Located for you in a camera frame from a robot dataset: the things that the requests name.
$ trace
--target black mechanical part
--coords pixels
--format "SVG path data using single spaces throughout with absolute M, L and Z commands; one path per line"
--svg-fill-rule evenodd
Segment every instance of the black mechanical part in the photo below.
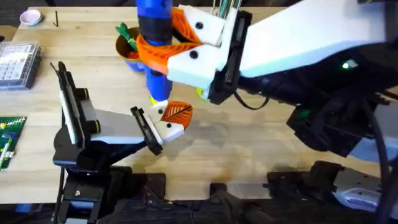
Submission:
M 100 218 L 114 212 L 118 200 L 133 198 L 143 188 L 155 189 L 164 199 L 164 174 L 132 174 L 130 167 L 111 167 L 98 174 L 68 171 L 63 188 L 59 222 L 68 218 L 96 223 Z
M 67 71 L 63 62 L 58 62 L 58 80 L 60 83 L 61 91 L 65 97 L 65 102 L 72 121 L 72 129 L 76 136 L 77 147 L 84 147 L 89 144 L 91 139 L 90 131 L 85 127 L 86 118 L 81 107 L 79 94 L 73 81 L 72 75 Z
M 157 142 L 156 137 L 152 130 L 150 129 L 145 117 L 143 116 L 144 110 L 138 109 L 136 106 L 131 108 L 131 113 L 137 120 L 137 123 L 141 129 L 142 134 L 144 135 L 145 142 L 149 148 L 149 150 L 155 154 L 156 156 L 162 153 L 162 146 Z
M 221 104 L 233 93 L 236 93 L 240 78 L 239 65 L 241 63 L 246 33 L 251 25 L 252 14 L 239 11 L 236 15 L 234 31 L 231 37 L 228 61 L 224 69 L 216 72 L 210 85 L 209 97 L 211 103 Z
M 100 121 L 98 121 L 97 119 L 92 121 L 87 121 L 86 126 L 90 134 L 98 134 L 101 132 L 101 124 Z
M 343 169 L 339 164 L 316 161 L 309 172 L 270 172 L 264 187 L 278 200 L 307 199 L 339 204 L 332 195 L 336 190 L 333 183 Z
M 83 100 L 89 100 L 90 96 L 88 94 L 87 88 L 77 88 L 76 89 L 76 99 L 83 101 Z
M 151 41 L 170 41 L 172 39 L 172 20 L 138 16 L 142 36 Z
M 92 141 L 89 146 L 82 149 L 71 143 L 68 129 L 63 126 L 54 138 L 53 163 L 71 170 L 99 172 L 145 146 L 144 141 L 138 144 L 107 144 L 102 141 Z
M 227 192 L 227 186 L 222 183 L 210 185 L 210 200 L 219 201 L 224 206 L 225 214 L 230 223 L 245 224 L 287 224 L 290 220 L 272 218 L 261 206 L 253 201 L 242 200 Z

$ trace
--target wooden table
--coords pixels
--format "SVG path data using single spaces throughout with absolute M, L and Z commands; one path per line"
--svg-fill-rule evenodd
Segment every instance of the wooden table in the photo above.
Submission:
M 53 165 L 53 137 L 60 128 L 59 85 L 50 62 L 65 62 L 75 83 L 87 87 L 93 104 L 101 110 L 130 114 L 130 107 L 150 106 L 143 74 L 132 72 L 118 57 L 115 31 L 121 21 L 138 26 L 135 7 L 35 7 L 45 20 L 37 27 L 21 25 L 13 41 L 36 40 L 45 49 L 33 89 L 0 92 L 1 115 L 26 115 L 17 156 L 0 172 L 0 203 L 54 202 L 59 167 Z M 281 7 L 249 7 L 257 22 Z M 55 27 L 55 10 L 59 27 Z M 250 105 L 264 100 L 242 93 Z M 285 122 L 293 108 L 271 101 L 263 110 L 243 108 L 233 97 L 222 105 L 199 99 L 195 89 L 174 83 L 172 100 L 193 105 L 186 133 L 167 144 L 155 157 L 143 149 L 119 164 L 134 172 L 167 175 L 167 198 L 204 199 L 211 182 L 229 183 L 239 197 L 267 197 L 261 188 L 272 170 L 306 170 L 317 160 L 378 175 L 378 165 L 352 157 L 311 150 Z

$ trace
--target black metal bracket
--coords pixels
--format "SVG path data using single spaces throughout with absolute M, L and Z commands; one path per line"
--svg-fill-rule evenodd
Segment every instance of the black metal bracket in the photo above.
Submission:
M 239 11 L 236 16 L 227 64 L 222 71 L 216 72 L 210 85 L 208 99 L 211 103 L 221 104 L 238 89 L 238 81 L 241 76 L 239 65 L 251 19 L 252 14 L 246 11 Z
M 149 150 L 155 154 L 156 156 L 162 153 L 162 146 L 157 142 L 156 137 L 152 130 L 150 129 L 148 122 L 144 117 L 144 110 L 138 109 L 136 106 L 131 108 L 131 113 L 137 120 L 137 123 L 141 129 L 142 134 L 144 135 L 145 142 Z
M 165 196 L 164 174 L 132 174 L 130 167 L 111 167 L 106 172 L 68 172 L 59 210 L 59 223 L 68 218 L 96 223 L 115 212 L 121 199 L 130 199 L 151 189 L 158 199 Z

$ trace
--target black cable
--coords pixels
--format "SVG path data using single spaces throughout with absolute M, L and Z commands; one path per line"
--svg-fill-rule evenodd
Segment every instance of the black cable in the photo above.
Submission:
M 192 222 L 192 224 L 196 224 L 195 220 L 193 219 L 193 210 L 192 209 L 191 209 L 191 222 Z
M 371 123 L 374 138 L 376 140 L 377 151 L 379 153 L 379 163 L 380 163 L 380 178 L 381 178 L 381 185 L 382 189 L 384 188 L 388 177 L 389 177 L 389 167 L 388 167 L 388 158 L 387 158 L 387 151 L 386 151 L 386 143 L 383 139 L 383 134 L 381 133 L 380 126 L 376 120 L 376 117 L 373 114 L 372 109 L 370 108 L 368 102 L 365 99 L 361 100 L 362 107 L 368 120 Z
M 60 185 L 58 186 L 57 202 L 55 203 L 55 209 L 54 209 L 54 218 L 53 218 L 53 223 L 54 224 L 58 223 L 58 210 L 60 209 L 60 204 L 61 204 L 64 178 L 65 178 L 65 168 L 61 167 Z
M 391 93 L 390 91 L 384 90 L 380 92 L 381 94 L 383 94 L 384 96 L 388 96 L 389 98 L 392 98 L 394 100 L 398 100 L 398 95 L 396 95 L 395 93 Z
M 240 103 L 242 104 L 242 106 L 244 106 L 245 108 L 250 109 L 250 110 L 258 110 L 258 109 L 261 109 L 261 108 L 263 108 L 266 104 L 268 104 L 268 102 L 269 102 L 269 98 L 266 97 L 266 100 L 262 103 L 262 105 L 261 105 L 260 107 L 258 107 L 258 108 L 253 108 L 253 107 L 247 105 L 247 104 L 242 100 L 241 96 L 239 96 L 239 94 L 238 94 L 237 92 L 234 92 L 234 96 L 235 96 L 235 98 L 237 99 L 237 101 L 240 102 Z
M 388 223 L 392 209 L 394 208 L 398 197 L 398 167 L 394 166 L 387 185 L 382 188 L 382 194 L 379 199 L 379 205 L 376 209 L 377 224 Z

